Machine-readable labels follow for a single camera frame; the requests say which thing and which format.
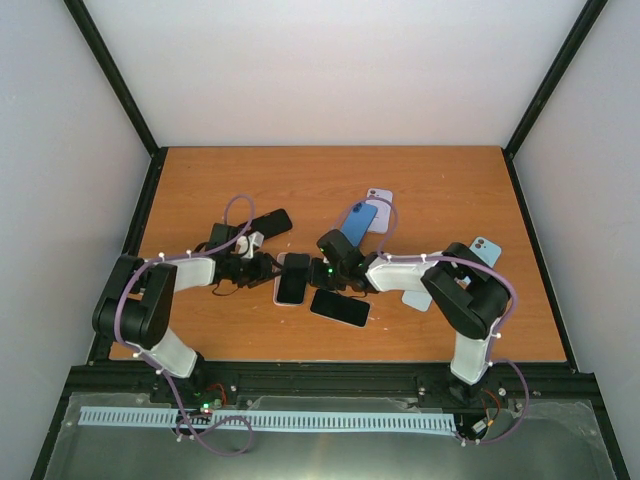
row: smartphone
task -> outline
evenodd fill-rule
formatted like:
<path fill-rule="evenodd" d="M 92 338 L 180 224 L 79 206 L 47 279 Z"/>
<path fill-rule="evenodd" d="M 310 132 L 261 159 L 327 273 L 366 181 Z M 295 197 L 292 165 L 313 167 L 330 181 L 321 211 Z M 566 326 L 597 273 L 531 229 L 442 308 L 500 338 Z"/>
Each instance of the smartphone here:
<path fill-rule="evenodd" d="M 282 275 L 274 284 L 274 303 L 276 305 L 302 305 L 307 290 L 307 276 L 311 256 L 305 253 L 287 253 L 282 258 L 278 255 L 278 262 L 282 264 Z"/>
<path fill-rule="evenodd" d="M 241 223 L 238 228 L 242 228 L 246 224 L 247 222 Z M 276 235 L 288 232 L 292 228 L 293 224 L 289 215 L 287 215 L 284 208 L 279 208 L 273 212 L 265 213 L 261 217 L 254 218 L 246 235 L 249 236 L 253 232 L 260 232 L 264 235 L 264 239 L 268 240 Z"/>
<path fill-rule="evenodd" d="M 391 190 L 384 190 L 382 188 L 370 188 L 367 192 L 367 197 L 380 197 L 388 202 L 393 201 L 393 193 Z M 371 222 L 368 231 L 374 233 L 387 233 L 387 230 L 389 229 L 391 207 L 384 202 L 377 202 L 376 200 L 367 200 L 366 203 L 378 208 L 376 216 L 374 217 L 373 222 Z"/>
<path fill-rule="evenodd" d="M 320 289 L 311 302 L 311 313 L 360 328 L 367 324 L 370 308 L 367 302 Z"/>
<path fill-rule="evenodd" d="M 351 209 L 340 227 L 340 231 L 344 233 L 351 245 L 354 247 L 360 245 L 377 213 L 378 207 L 367 203 L 358 203 Z"/>
<path fill-rule="evenodd" d="M 500 258 L 500 255 L 502 254 L 502 248 L 500 248 L 499 245 L 496 245 L 491 240 L 487 240 L 484 237 L 477 237 L 473 242 L 471 242 L 471 246 L 469 248 L 491 268 L 494 267 L 498 258 Z"/>

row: white smartphone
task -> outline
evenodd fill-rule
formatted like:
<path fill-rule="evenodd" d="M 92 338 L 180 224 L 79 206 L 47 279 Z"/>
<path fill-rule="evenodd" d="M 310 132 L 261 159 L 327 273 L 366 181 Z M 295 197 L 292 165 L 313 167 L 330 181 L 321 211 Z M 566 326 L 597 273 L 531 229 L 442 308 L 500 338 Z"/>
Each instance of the white smartphone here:
<path fill-rule="evenodd" d="M 391 190 L 384 190 L 382 188 L 370 188 L 367 191 L 367 197 L 380 197 L 388 202 L 393 202 L 393 193 Z M 373 222 L 371 222 L 367 231 L 374 233 L 387 233 L 387 230 L 389 229 L 391 207 L 384 202 L 378 202 L 376 200 L 367 200 L 366 203 L 378 208 L 378 212 L 373 218 Z"/>

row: phone case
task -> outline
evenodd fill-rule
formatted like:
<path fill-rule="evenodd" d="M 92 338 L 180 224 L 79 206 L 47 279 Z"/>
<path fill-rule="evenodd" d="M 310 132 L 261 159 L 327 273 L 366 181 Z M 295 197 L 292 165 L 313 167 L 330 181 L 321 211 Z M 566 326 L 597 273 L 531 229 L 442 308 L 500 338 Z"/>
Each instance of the phone case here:
<path fill-rule="evenodd" d="M 367 192 L 367 197 L 380 197 L 389 202 L 393 201 L 393 193 L 390 190 L 384 190 L 381 188 L 370 188 Z M 377 202 L 375 200 L 367 200 L 366 203 L 378 208 L 378 212 L 367 231 L 374 233 L 387 233 L 387 230 L 389 229 L 391 207 L 384 202 Z"/>
<path fill-rule="evenodd" d="M 377 213 L 378 207 L 374 205 L 359 203 L 353 207 L 340 227 L 340 231 L 344 233 L 351 245 L 354 247 L 360 245 Z"/>

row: black joint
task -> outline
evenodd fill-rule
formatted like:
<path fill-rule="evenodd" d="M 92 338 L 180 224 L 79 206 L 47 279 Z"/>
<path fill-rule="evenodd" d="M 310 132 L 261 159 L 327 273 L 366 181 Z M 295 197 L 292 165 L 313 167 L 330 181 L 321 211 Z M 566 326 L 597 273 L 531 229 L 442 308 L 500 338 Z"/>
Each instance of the black joint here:
<path fill-rule="evenodd" d="M 347 286 L 341 283 L 334 275 L 333 267 L 325 263 L 321 258 L 312 258 L 309 267 L 309 285 L 323 290 L 344 290 Z"/>
<path fill-rule="evenodd" d="M 357 273 L 365 257 L 357 247 L 351 245 L 344 233 L 336 229 L 330 230 L 320 237 L 316 245 L 333 268 L 338 284 L 350 285 L 356 291 L 368 288 L 366 278 Z"/>
<path fill-rule="evenodd" d="M 115 340 L 114 324 L 120 298 L 133 274 L 143 264 L 142 258 L 120 256 L 93 312 L 93 329 L 111 341 Z M 168 263 L 154 265 L 147 270 L 142 299 L 125 300 L 120 317 L 120 334 L 125 341 L 150 349 L 162 340 L 169 326 L 177 269 Z"/>
<path fill-rule="evenodd" d="M 487 373 L 488 371 L 484 373 L 478 382 L 473 385 L 469 385 L 460 380 L 453 373 L 449 372 L 449 394 L 456 400 L 456 402 L 465 406 L 471 405 L 476 401 L 478 394 L 482 390 L 482 386 L 487 378 Z"/>
<path fill-rule="evenodd" d="M 487 266 L 461 243 L 452 243 L 443 254 Z M 466 288 L 458 283 L 465 277 L 470 280 Z M 454 266 L 438 262 L 424 273 L 421 281 L 451 326 L 474 340 L 487 338 L 491 325 L 504 313 L 510 298 L 507 289 L 493 276 L 460 263 Z"/>

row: black smartphone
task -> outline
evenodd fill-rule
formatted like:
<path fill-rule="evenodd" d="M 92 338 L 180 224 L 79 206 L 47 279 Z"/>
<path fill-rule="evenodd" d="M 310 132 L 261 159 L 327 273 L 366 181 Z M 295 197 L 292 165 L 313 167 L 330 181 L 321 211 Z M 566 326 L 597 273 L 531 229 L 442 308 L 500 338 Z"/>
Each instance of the black smartphone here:
<path fill-rule="evenodd" d="M 316 290 L 311 302 L 311 313 L 339 320 L 355 327 L 367 324 L 371 306 L 355 298 L 344 297 L 327 290 Z"/>
<path fill-rule="evenodd" d="M 238 225 L 238 228 L 242 228 L 247 222 Z M 265 213 L 261 217 L 255 218 L 251 222 L 251 227 L 247 232 L 247 235 L 251 235 L 253 232 L 260 232 L 264 235 L 264 239 L 280 235 L 281 233 L 288 232 L 293 228 L 291 219 L 284 208 L 279 208 L 273 212 Z"/>
<path fill-rule="evenodd" d="M 276 283 L 274 302 L 278 305 L 302 305 L 307 290 L 311 257 L 305 253 L 287 253 L 282 262 L 282 275 Z"/>

